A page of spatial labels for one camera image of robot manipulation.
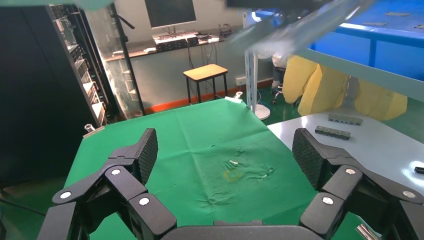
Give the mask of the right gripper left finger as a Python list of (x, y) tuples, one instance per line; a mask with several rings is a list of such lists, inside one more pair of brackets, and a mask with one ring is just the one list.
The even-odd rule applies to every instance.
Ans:
[(58, 191), (38, 239), (87, 240), (113, 214), (138, 240), (159, 240), (175, 229), (175, 216), (146, 188), (158, 149), (156, 130), (147, 128), (135, 144), (115, 149), (98, 171)]

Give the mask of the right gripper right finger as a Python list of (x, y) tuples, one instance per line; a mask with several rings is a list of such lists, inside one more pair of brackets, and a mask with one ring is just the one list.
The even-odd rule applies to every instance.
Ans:
[(294, 132), (292, 153), (317, 195), (299, 223), (331, 239), (345, 216), (360, 217), (384, 240), (424, 237), (424, 197), (361, 165), (345, 149), (318, 142), (305, 128)]

